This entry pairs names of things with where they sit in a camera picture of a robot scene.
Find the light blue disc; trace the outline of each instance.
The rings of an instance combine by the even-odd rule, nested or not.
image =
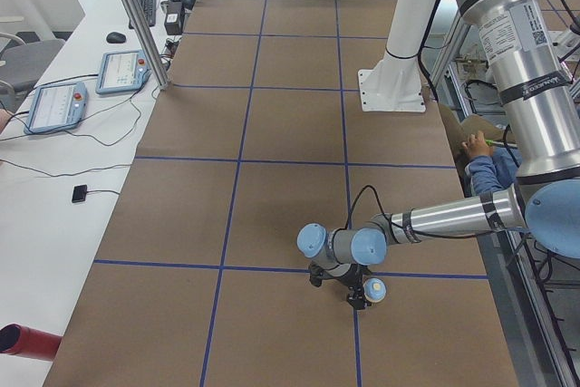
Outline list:
[[[351,254],[359,265],[377,265],[387,255],[384,234],[374,228],[361,228],[353,236]]]
[[[320,224],[308,224],[298,233],[296,241],[298,249],[303,252],[307,258],[315,257],[326,242],[326,228]]]
[[[372,303],[380,303],[387,295],[387,286],[378,278],[369,278],[363,287],[364,296]]]
[[[580,179],[541,188],[526,204],[526,223],[544,247],[580,258]]]

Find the white table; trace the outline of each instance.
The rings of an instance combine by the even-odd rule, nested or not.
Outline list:
[[[167,35],[160,8],[157,14],[157,25],[151,31],[160,52]],[[126,34],[127,42],[107,44],[105,37],[112,31]],[[98,0],[39,83],[97,73],[104,53],[139,47],[137,35],[128,28],[121,0]],[[94,79],[85,83],[89,90],[85,116],[130,96],[100,97],[94,92]],[[156,87],[151,75],[133,99],[142,112],[141,119],[118,145],[103,147],[90,138],[58,133],[0,142],[0,159],[52,174],[130,164],[155,104],[151,95]],[[27,98],[21,111],[27,110],[31,102],[32,98]],[[83,121],[75,133],[113,142],[131,128],[137,115],[131,104],[125,102]],[[22,133],[23,125],[12,121],[0,139]],[[0,164],[0,328],[15,323],[54,334],[64,333],[117,201],[115,194],[95,193],[88,195],[85,202],[73,204],[73,187],[87,184],[89,190],[120,191],[128,171],[129,168],[108,169],[75,177],[48,178]],[[0,385],[38,387],[50,365],[0,355]]]

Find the black box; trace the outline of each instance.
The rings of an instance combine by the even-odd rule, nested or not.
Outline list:
[[[167,3],[165,13],[165,31],[167,35],[181,35],[183,33],[183,20],[185,19],[185,8],[181,2]]]

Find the gray chair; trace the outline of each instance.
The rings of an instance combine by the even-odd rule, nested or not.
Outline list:
[[[22,17],[0,17],[0,23],[20,20]],[[0,56],[0,97],[8,95],[16,104],[18,97],[25,97],[33,89],[63,48],[64,40],[26,43],[16,35],[2,32],[0,38],[8,38],[18,44],[5,49]]]

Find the black mouse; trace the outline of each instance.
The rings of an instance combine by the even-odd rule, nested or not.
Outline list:
[[[107,35],[107,43],[121,44],[127,41],[127,37],[120,32],[111,32]]]

